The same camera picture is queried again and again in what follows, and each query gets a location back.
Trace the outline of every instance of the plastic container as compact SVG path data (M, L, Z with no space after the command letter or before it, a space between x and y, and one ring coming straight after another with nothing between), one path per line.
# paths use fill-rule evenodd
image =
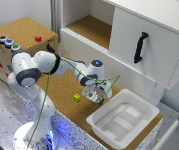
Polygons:
M146 100L122 90L86 120L108 145L125 149L158 113Z

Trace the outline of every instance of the red button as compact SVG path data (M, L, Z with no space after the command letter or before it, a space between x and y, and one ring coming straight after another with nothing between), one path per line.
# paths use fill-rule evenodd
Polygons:
M35 36L35 41L41 42L42 41L42 37L40 35L36 35Z

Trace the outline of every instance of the open cabinet compartment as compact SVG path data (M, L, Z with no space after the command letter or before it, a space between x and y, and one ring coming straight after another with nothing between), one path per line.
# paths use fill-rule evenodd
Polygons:
M115 6L103 0L63 1L62 28L109 49Z

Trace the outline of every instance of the door handle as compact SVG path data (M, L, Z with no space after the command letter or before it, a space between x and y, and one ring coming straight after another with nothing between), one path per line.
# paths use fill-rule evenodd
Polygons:
M138 41L138 45L136 48L136 53L135 53L135 57L134 57L134 63L137 64L138 62L140 62L142 60L142 57L140 56L141 50L142 50L142 46L143 46L143 40L146 39L149 35L145 32L142 32L142 36L140 37L139 41Z

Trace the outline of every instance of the blue sticker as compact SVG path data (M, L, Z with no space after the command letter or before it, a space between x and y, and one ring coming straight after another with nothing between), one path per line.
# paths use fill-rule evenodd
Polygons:
M8 70L10 71L10 72L12 72L13 71L13 69L12 69L12 67L11 66L7 66L8 67Z

